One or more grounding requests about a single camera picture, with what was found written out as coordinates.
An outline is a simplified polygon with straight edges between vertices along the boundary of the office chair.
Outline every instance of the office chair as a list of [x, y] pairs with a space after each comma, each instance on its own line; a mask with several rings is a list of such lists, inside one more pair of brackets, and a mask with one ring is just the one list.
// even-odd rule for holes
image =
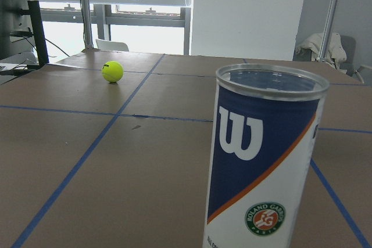
[[127, 44], [123, 42], [114, 42], [102, 39], [96, 39], [95, 42], [97, 43], [97, 48], [102, 51], [129, 51]]

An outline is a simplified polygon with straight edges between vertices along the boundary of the green circular emblem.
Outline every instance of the green circular emblem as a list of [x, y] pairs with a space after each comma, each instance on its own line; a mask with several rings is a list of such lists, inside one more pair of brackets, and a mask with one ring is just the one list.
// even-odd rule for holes
[[285, 218], [284, 206], [278, 203], [258, 203], [245, 213], [247, 228], [259, 236], [268, 236], [276, 232]]

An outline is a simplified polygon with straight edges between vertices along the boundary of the computer monitor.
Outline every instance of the computer monitor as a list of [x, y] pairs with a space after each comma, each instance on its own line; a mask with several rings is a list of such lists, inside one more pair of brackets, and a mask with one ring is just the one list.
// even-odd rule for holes
[[[31, 19], [20, 12], [22, 9], [28, 10], [27, 1], [30, 0], [0, 0], [0, 60], [32, 51], [34, 38], [27, 35], [32, 32]], [[29, 37], [29, 42], [22, 35]]]

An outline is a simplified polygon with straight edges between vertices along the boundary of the tennis ball container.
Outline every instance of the tennis ball container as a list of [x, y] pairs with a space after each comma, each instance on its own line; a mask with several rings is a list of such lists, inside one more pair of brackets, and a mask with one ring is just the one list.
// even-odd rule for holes
[[287, 248], [329, 82], [266, 64], [216, 76], [203, 248]]

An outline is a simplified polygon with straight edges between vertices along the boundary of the tennis ball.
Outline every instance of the tennis ball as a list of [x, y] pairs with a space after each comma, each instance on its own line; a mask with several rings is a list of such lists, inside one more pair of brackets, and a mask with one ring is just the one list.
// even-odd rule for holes
[[108, 61], [102, 67], [102, 75], [106, 81], [117, 82], [123, 74], [123, 66], [117, 61]]

